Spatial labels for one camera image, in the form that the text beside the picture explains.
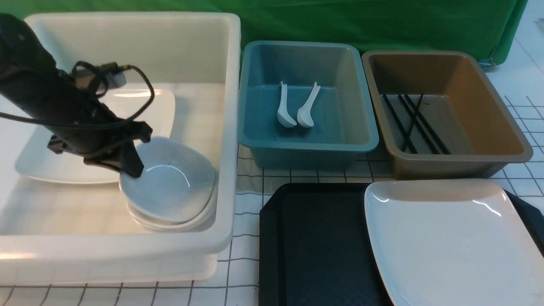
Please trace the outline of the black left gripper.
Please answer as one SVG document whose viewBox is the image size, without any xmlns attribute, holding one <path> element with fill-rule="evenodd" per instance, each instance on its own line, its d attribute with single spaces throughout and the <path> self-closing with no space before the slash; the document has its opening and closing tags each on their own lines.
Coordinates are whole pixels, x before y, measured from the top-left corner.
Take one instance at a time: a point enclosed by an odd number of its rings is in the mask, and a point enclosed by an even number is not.
<svg viewBox="0 0 544 306">
<path fill-rule="evenodd" d="M 144 165 L 135 140 L 149 142 L 152 128 L 142 121 L 117 117 L 98 99 L 47 96 L 42 100 L 42 119 L 52 122 L 47 148 L 71 153 L 87 165 L 121 166 L 121 172 L 140 178 Z"/>
</svg>

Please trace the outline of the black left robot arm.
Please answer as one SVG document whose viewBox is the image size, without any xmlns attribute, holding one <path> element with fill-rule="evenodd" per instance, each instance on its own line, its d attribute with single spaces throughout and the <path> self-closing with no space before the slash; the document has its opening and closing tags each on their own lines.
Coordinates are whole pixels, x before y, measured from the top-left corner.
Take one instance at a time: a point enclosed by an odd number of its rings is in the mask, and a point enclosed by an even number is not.
<svg viewBox="0 0 544 306">
<path fill-rule="evenodd" d="M 47 148 L 54 154 L 80 156 L 95 165 L 139 177 L 144 165 L 134 141 L 147 143 L 152 128 L 137 120 L 155 99 L 150 80 L 133 65 L 111 62 L 94 66 L 85 61 L 71 72 L 57 68 L 25 21 L 1 14 L 1 95 L 26 117 L 1 113 L 4 119 L 40 125 L 52 133 Z M 113 77 L 136 71 L 148 86 L 150 97 L 132 116 L 117 117 L 100 99 Z"/>
</svg>

